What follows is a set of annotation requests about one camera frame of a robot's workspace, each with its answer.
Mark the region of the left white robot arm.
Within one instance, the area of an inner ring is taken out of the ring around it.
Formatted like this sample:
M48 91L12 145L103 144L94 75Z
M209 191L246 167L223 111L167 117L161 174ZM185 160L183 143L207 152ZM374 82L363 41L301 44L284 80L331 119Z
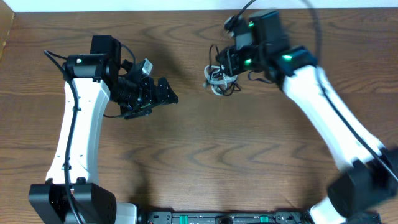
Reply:
M65 80L65 111L57 150L43 184L33 184L29 202L44 223L147 223L147 214L120 203L98 183L98 147L105 109L119 117L150 115L160 105L178 103L165 78L154 80L148 60L123 60L124 45L110 35L95 35L87 54L46 56Z

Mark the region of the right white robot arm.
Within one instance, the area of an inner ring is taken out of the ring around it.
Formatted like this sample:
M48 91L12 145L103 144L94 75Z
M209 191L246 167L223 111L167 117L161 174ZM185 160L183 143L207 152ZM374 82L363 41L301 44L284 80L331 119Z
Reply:
M308 223L379 223L371 207L397 195L397 150L387 149L355 117L306 47L293 47L276 10L247 19L235 15L224 29L234 45L216 55L220 77L233 81L243 72L264 74L306 115L329 148L340 176L310 208Z

